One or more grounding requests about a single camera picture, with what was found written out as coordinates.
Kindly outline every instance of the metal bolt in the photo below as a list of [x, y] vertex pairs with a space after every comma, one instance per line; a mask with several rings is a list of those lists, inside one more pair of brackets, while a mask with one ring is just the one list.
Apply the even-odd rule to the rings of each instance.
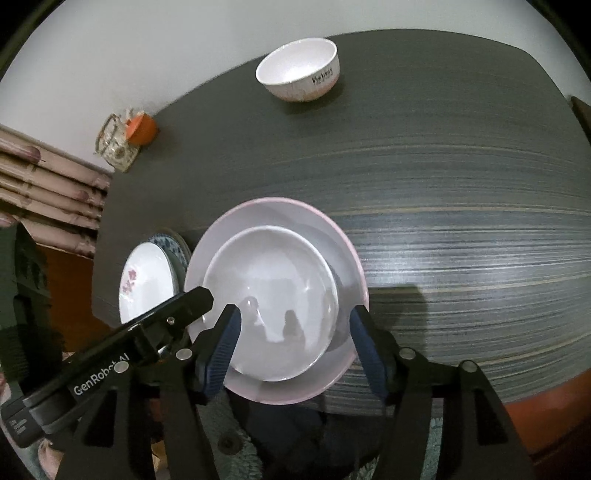
[[115, 364], [114, 370], [117, 373], [122, 374], [123, 372], [127, 371], [128, 368], [129, 368], [129, 363], [127, 363], [125, 360], [123, 360], [123, 361], [117, 362]]
[[407, 346], [400, 349], [399, 355], [406, 360], [412, 360], [417, 356], [415, 351], [412, 348], [408, 348]]
[[193, 352], [191, 351], [190, 348], [181, 348], [177, 352], [176, 357], [179, 360], [188, 360], [189, 358], [191, 358], [192, 355], [193, 355]]
[[466, 360], [462, 362], [462, 368], [468, 373], [474, 373], [478, 370], [478, 365], [476, 365], [472, 360]]

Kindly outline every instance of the pink curtain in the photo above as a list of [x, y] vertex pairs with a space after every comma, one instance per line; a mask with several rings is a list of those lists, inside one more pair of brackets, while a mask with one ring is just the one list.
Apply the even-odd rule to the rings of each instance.
[[0, 126], [0, 226], [20, 221], [38, 244], [92, 257], [110, 181]]

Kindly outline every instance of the ceramic bowl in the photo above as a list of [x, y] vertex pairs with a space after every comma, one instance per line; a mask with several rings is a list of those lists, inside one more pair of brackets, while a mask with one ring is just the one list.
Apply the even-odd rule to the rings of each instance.
[[271, 382], [296, 377], [332, 340], [335, 279], [318, 250], [291, 230], [265, 225], [234, 235], [213, 257], [203, 286], [215, 300], [203, 316], [207, 328], [227, 304], [240, 308], [242, 329], [230, 365], [241, 374]]
[[[203, 285], [212, 259], [228, 240], [247, 229], [267, 225], [295, 232], [318, 250], [332, 272], [339, 304], [335, 331], [328, 348], [302, 374], [269, 382], [229, 368], [225, 385], [231, 391], [252, 401], [284, 405], [319, 395], [350, 367], [356, 351], [349, 332], [349, 313], [359, 304], [369, 307], [369, 295], [357, 252], [338, 225], [306, 203], [279, 197], [250, 200], [217, 219], [193, 252], [184, 290]], [[191, 339], [195, 340], [205, 328], [204, 321], [193, 322], [188, 328]]]
[[267, 55], [256, 79], [287, 102], [309, 102], [328, 92], [339, 79], [339, 56], [326, 38], [302, 38]]

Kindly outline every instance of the dish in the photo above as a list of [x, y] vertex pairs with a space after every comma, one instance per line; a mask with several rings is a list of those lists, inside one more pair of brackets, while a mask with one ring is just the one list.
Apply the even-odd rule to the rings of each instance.
[[178, 293], [173, 266], [158, 245], [139, 244], [129, 255], [119, 282], [121, 323], [153, 309]]
[[164, 250], [173, 266], [173, 271], [176, 275], [179, 285], [183, 285], [185, 275], [187, 274], [187, 267], [189, 266], [189, 259], [191, 258], [191, 251], [185, 243], [183, 237], [171, 229], [161, 229], [155, 233], [148, 242], [158, 245]]
[[239, 373], [276, 382], [308, 370], [335, 331], [335, 279], [317, 249], [279, 226], [234, 235], [213, 257], [203, 286], [214, 298], [203, 316], [213, 328], [228, 303], [242, 314], [230, 365]]
[[[356, 351], [349, 333], [349, 313], [359, 304], [369, 308], [369, 294], [355, 247], [327, 215], [298, 200], [267, 197], [245, 202], [218, 218], [195, 248], [184, 290], [203, 284], [215, 254], [229, 239], [248, 228], [274, 225], [287, 228], [308, 240], [329, 265], [335, 279], [339, 312], [335, 332], [326, 352], [301, 375], [278, 382], [265, 382], [243, 375], [232, 367], [225, 385], [241, 397], [260, 403], [285, 405], [319, 395], [350, 367]], [[189, 327], [192, 340], [206, 328], [202, 320]]]
[[256, 79], [287, 102], [309, 102], [327, 93], [339, 79], [334, 42], [302, 38], [267, 55], [256, 68]]

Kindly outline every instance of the dark gray table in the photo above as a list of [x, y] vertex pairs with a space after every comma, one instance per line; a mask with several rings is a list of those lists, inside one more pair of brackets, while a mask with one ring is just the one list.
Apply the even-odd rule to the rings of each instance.
[[[118, 323], [125, 259], [159, 227], [194, 247], [238, 203], [287, 196], [349, 235], [403, 345], [473, 358], [507, 401], [590, 367], [591, 148], [548, 75], [467, 35], [334, 40], [342, 77], [317, 102], [272, 97], [256, 59], [157, 115], [160, 136], [111, 184], [94, 314]], [[316, 403], [381, 411], [356, 364]]]

